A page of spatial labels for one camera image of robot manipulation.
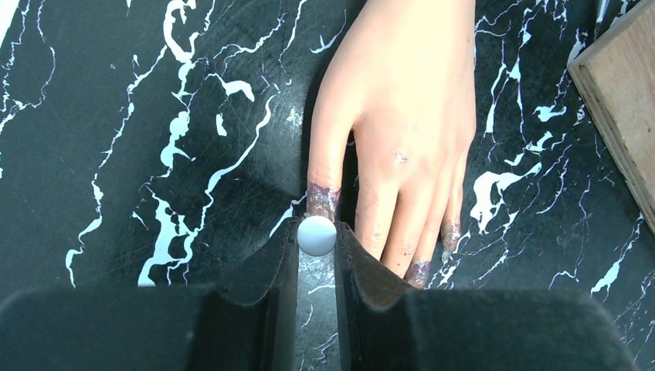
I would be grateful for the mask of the white nail polish cap brush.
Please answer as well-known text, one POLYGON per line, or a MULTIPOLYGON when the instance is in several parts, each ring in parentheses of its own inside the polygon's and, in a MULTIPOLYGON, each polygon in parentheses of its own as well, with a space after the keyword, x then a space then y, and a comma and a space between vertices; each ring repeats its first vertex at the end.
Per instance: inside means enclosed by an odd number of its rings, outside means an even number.
POLYGON ((312 257, 322 257, 334 249, 336 226, 325 216, 309 216, 297 228, 299 248, 312 257))

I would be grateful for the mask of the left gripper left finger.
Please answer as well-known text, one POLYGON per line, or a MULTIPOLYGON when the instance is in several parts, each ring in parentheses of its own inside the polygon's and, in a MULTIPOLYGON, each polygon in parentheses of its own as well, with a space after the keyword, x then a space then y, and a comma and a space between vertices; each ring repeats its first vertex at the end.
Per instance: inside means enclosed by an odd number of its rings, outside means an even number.
POLYGON ((1 305, 1 368, 289 370, 297 226, 212 283, 16 293, 1 305))

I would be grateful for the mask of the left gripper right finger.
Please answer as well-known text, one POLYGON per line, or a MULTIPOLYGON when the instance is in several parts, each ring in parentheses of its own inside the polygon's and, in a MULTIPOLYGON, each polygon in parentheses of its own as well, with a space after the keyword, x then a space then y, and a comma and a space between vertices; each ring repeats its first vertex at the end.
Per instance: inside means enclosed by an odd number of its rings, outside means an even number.
POLYGON ((632 370, 608 313, 573 292, 419 290, 337 226, 344 370, 632 370))

